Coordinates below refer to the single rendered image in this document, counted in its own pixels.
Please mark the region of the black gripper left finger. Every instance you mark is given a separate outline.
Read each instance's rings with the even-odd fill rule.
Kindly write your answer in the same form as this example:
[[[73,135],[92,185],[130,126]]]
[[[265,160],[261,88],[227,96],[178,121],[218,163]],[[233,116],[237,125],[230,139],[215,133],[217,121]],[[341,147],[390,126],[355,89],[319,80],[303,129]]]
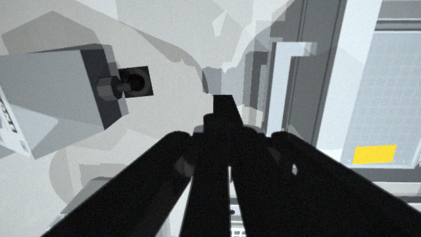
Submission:
[[[191,181],[178,237],[232,237],[223,95],[193,135],[173,131],[40,237],[155,237]]]

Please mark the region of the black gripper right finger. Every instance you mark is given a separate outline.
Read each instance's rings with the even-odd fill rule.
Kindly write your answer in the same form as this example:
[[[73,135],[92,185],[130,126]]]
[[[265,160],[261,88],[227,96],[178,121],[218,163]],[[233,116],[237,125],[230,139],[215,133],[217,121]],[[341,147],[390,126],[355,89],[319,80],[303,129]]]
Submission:
[[[419,210],[292,133],[243,124],[223,98],[246,237],[421,237]]]

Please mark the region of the grey box with green button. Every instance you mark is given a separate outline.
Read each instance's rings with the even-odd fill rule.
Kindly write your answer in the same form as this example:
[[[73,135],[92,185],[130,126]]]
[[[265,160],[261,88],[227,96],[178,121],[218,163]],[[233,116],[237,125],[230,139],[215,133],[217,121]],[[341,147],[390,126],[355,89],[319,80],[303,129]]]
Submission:
[[[105,131],[122,92],[153,95],[148,66],[118,72],[104,49],[0,55],[0,144],[36,160]]]

